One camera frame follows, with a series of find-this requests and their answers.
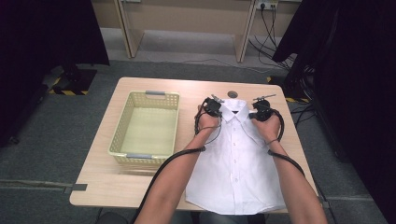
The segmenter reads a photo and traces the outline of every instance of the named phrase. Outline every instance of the shirt placket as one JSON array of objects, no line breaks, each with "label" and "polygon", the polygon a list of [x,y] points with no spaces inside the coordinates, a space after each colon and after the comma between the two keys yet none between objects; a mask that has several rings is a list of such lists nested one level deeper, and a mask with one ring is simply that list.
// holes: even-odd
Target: shirt placket
[{"label": "shirt placket", "polygon": [[243,197],[242,197],[242,190],[241,190],[241,179],[239,174],[239,153],[240,147],[242,142],[240,141],[240,130],[241,130],[241,123],[234,118],[232,120],[232,127],[231,127],[231,169],[232,169],[232,186],[233,186],[233,197],[234,197],[234,208],[236,214],[241,214],[243,207]]}]

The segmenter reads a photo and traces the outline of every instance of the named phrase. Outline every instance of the forearm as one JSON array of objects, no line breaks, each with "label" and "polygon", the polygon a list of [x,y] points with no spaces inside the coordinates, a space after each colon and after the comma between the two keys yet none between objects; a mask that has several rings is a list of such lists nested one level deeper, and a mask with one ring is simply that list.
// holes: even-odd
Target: forearm
[{"label": "forearm", "polygon": [[[275,141],[270,144],[273,152],[286,155]],[[290,162],[274,158],[282,194],[293,223],[327,223],[318,197],[303,174]]]},{"label": "forearm", "polygon": [[[211,132],[210,129],[201,130],[185,149],[203,147]],[[152,186],[135,223],[170,222],[198,157],[199,153],[177,157],[163,169]]]}]

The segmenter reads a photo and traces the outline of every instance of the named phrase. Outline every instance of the dress shirt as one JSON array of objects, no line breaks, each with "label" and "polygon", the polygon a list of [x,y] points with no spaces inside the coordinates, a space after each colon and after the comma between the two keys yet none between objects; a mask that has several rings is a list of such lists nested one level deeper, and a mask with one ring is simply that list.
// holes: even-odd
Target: dress shirt
[{"label": "dress shirt", "polygon": [[284,208],[274,160],[248,118],[247,102],[227,99],[220,111],[221,127],[211,134],[195,164],[186,200],[222,215]]}]

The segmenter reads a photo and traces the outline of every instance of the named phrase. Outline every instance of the black cloth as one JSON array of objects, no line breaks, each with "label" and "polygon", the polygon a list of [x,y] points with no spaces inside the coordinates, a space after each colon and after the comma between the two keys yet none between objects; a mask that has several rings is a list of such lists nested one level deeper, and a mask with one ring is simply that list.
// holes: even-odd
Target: black cloth
[{"label": "black cloth", "polygon": [[89,0],[2,0],[0,34],[0,139],[50,69],[109,64]]},{"label": "black cloth", "polygon": [[291,85],[315,67],[314,102],[325,127],[389,223],[396,223],[395,8],[393,0],[304,0],[274,56],[298,53],[285,80]]}]

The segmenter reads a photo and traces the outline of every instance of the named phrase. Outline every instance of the yellow basket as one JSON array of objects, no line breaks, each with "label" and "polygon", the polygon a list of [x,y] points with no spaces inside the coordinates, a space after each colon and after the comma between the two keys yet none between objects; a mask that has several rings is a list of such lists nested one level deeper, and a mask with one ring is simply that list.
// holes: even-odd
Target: yellow basket
[{"label": "yellow basket", "polygon": [[108,153],[136,169],[158,169],[174,153],[179,94],[132,91]]}]

